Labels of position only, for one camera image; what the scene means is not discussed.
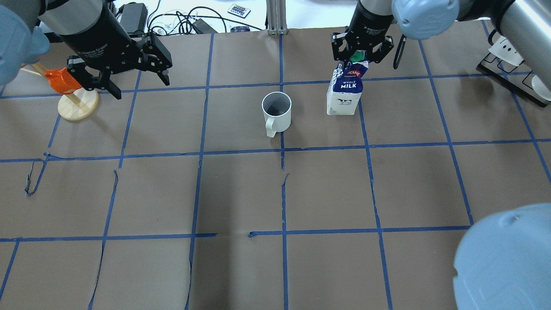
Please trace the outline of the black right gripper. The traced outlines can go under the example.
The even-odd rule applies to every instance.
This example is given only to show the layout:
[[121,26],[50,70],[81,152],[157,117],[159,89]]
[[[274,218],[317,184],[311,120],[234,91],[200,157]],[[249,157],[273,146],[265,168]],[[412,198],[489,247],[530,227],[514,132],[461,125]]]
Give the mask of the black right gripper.
[[394,48],[393,38],[386,35],[392,21],[392,14],[356,9],[346,31],[332,33],[333,59],[346,64],[356,51],[365,51],[368,62],[380,63]]

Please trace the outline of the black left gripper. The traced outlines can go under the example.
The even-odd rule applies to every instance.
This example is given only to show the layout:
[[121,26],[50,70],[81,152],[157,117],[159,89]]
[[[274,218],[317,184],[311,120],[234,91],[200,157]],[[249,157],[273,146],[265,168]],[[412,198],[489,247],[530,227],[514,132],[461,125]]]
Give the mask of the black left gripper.
[[121,100],[111,76],[132,69],[153,72],[170,85],[171,53],[155,34],[145,34],[140,41],[126,34],[70,35],[67,45],[75,52],[67,58],[68,72],[87,90],[105,90]]

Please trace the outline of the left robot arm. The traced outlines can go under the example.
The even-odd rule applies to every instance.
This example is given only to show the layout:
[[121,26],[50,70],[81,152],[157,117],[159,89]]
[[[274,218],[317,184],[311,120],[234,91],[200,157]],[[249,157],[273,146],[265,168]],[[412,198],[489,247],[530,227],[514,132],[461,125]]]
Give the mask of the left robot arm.
[[49,51],[49,39],[37,21],[74,51],[67,58],[67,71],[85,90],[106,90],[120,99],[121,90],[111,76],[132,69],[154,72],[170,84],[173,61],[168,49],[154,33],[133,40],[106,0],[3,0],[0,8],[2,85]]

